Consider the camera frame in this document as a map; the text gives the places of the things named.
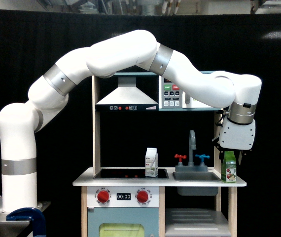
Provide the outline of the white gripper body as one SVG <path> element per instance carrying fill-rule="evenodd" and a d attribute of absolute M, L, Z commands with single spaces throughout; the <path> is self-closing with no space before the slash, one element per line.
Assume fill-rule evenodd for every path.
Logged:
<path fill-rule="evenodd" d="M 255 120 L 248 125 L 239 125 L 224 119 L 219 133 L 219 144 L 233 150 L 250 150 L 255 138 Z"/>

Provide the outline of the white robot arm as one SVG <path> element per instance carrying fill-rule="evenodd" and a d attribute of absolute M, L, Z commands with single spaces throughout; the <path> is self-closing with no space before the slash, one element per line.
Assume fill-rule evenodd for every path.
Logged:
<path fill-rule="evenodd" d="M 37 207 L 35 133 L 66 106 L 69 92 L 87 77 L 108 78 L 132 66 L 170 80 L 206 105 L 227 107 L 221 147 L 252 148 L 261 79 L 226 71 L 203 74 L 184 54 L 158 43 L 151 32 L 135 30 L 70 51 L 32 84 L 26 103 L 12 103 L 0 111 L 2 211 Z"/>

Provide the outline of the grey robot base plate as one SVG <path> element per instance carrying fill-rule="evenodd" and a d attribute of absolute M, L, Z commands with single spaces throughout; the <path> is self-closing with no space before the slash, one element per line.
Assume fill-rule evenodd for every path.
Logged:
<path fill-rule="evenodd" d="M 36 207 L 24 207 L 13 212 L 5 212 L 0 209 L 0 226 L 28 226 L 32 225 L 40 232 L 45 229 L 45 217 L 43 212 L 50 206 L 50 201 L 41 201 Z"/>

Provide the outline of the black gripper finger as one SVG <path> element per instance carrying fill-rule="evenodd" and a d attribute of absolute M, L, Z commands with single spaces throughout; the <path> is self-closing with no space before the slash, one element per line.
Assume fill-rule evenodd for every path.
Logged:
<path fill-rule="evenodd" d="M 241 165 L 243 158 L 248 158 L 252 155 L 252 149 L 250 150 L 240 150 L 238 156 L 238 164 Z"/>
<path fill-rule="evenodd" d="M 221 163 L 223 163 L 225 150 L 223 147 L 221 147 L 219 143 L 219 136 L 216 136 L 215 138 L 212 139 L 212 144 L 219 151 L 218 158 L 220 159 Z"/>

